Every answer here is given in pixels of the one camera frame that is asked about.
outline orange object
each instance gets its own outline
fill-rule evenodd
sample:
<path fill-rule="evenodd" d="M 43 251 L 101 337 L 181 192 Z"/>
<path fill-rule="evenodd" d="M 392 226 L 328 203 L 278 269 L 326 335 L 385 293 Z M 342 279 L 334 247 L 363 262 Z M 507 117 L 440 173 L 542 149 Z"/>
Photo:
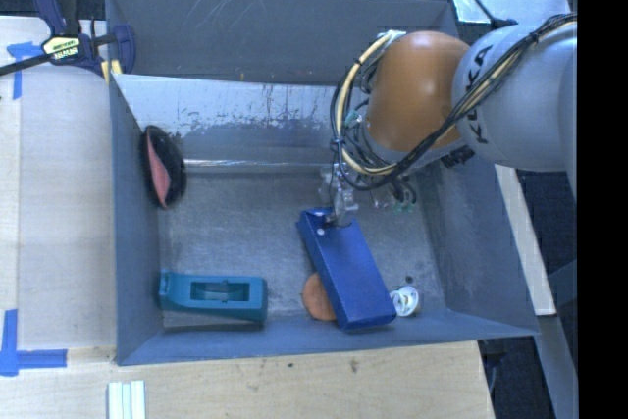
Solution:
<path fill-rule="evenodd" d="M 366 124 L 383 147 L 409 152 L 436 131 L 451 111 L 453 76 L 469 46 L 437 31 L 406 34 L 386 50 L 373 80 Z M 456 129 L 435 143 L 443 147 Z"/>
<path fill-rule="evenodd" d="M 318 273 L 314 273 L 307 279 L 301 295 L 305 309 L 312 318 L 321 321 L 336 320 L 336 313 Z"/>

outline blue painter's tape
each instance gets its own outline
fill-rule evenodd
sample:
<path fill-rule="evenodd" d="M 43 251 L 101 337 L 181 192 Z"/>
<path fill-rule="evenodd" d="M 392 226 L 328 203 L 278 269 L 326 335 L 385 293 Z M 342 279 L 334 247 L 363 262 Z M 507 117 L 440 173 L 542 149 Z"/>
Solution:
<path fill-rule="evenodd" d="M 18 310 L 4 313 L 0 376 L 15 377 L 21 369 L 66 367 L 67 356 L 66 349 L 18 351 Z"/>
<path fill-rule="evenodd" d="M 31 58 L 43 54 L 41 47 L 32 42 L 22 42 L 7 46 L 7 51 L 16 59 L 16 62 L 24 58 Z M 13 77 L 13 99 L 17 100 L 22 96 L 22 71 L 17 71 Z"/>

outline gray bin wall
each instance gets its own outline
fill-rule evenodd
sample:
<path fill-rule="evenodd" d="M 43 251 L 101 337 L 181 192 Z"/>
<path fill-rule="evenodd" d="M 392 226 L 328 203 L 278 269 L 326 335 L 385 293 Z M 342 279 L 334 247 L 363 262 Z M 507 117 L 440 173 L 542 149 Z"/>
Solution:
<path fill-rule="evenodd" d="M 160 12 L 178 18 L 160 24 L 161 38 L 153 41 L 159 24 L 150 9 L 136 9 L 144 1 L 107 0 L 108 22 L 130 23 L 135 30 L 142 55 L 135 71 L 144 74 L 119 76 L 111 84 L 120 364 L 367 349 L 537 331 L 495 167 L 477 156 L 452 169 L 437 162 L 419 170 L 414 213 L 376 210 L 368 194 L 358 195 L 356 218 L 387 287 L 395 289 L 411 277 L 424 307 L 416 317 L 356 334 L 342 332 L 333 322 L 312 320 L 300 299 L 313 267 L 295 222 L 300 211 L 320 205 L 316 170 L 192 174 L 185 197 L 169 211 L 152 206 L 146 195 L 138 146 L 141 129 L 149 123 L 176 135 L 186 158 L 330 162 L 325 112 L 330 84 L 341 79 L 379 31 L 414 24 L 455 34 L 446 3 L 156 0 Z M 265 18 L 247 18 L 262 5 Z M 304 5 L 309 16 L 297 18 L 292 11 Z M 213 29 L 201 23 L 216 13 L 220 16 Z M 334 23 L 337 19 L 342 19 L 340 26 Z M 238 36 L 230 38 L 235 27 Z M 262 82 L 270 75 L 276 80 L 224 81 L 237 80 L 242 62 L 250 59 L 250 53 L 238 51 L 239 37 L 249 34 L 261 42 L 273 27 L 290 28 L 300 37 L 285 38 L 281 47 L 256 46 L 265 55 L 251 61 L 270 66 L 251 65 L 246 74 Z M 206 44 L 216 37 L 222 37 L 224 48 L 209 54 Z M 169 57 L 161 52 L 164 40 L 174 44 Z M 187 40 L 204 42 L 183 48 Z M 331 48 L 316 52 L 322 40 Z M 148 44 L 157 48 L 154 53 Z M 155 74 L 146 75 L 149 70 Z M 199 76 L 201 80 L 190 79 Z M 290 80 L 294 76 L 302 79 Z M 225 99 L 225 93 L 239 100 Z M 262 97 L 263 106 L 255 112 Z M 312 112 L 315 98 L 320 108 Z M 224 113 L 212 108 L 216 104 L 226 107 Z M 235 113 L 241 106 L 248 114 Z M 199 326 L 198 318 L 162 312 L 157 288 L 165 268 L 264 277 L 269 287 L 266 323 L 258 327 L 212 320 Z"/>

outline white object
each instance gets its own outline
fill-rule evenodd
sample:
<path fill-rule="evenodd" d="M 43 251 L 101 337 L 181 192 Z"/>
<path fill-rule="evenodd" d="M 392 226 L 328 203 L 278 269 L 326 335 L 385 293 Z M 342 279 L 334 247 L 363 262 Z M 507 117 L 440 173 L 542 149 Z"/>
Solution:
<path fill-rule="evenodd" d="M 143 381 L 109 383 L 107 419 L 146 419 L 146 393 Z"/>
<path fill-rule="evenodd" d="M 410 316 L 421 308 L 419 292 L 410 285 L 391 291 L 391 299 L 396 314 L 402 317 Z"/>

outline rectangular blue object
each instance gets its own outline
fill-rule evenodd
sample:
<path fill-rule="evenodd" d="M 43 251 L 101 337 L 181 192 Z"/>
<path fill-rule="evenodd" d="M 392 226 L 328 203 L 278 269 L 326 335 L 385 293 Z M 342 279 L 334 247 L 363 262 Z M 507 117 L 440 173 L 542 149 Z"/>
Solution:
<path fill-rule="evenodd" d="M 326 226 L 325 213 L 312 210 L 302 212 L 296 226 L 341 329 L 386 325 L 396 317 L 389 291 L 355 220 L 347 227 Z"/>

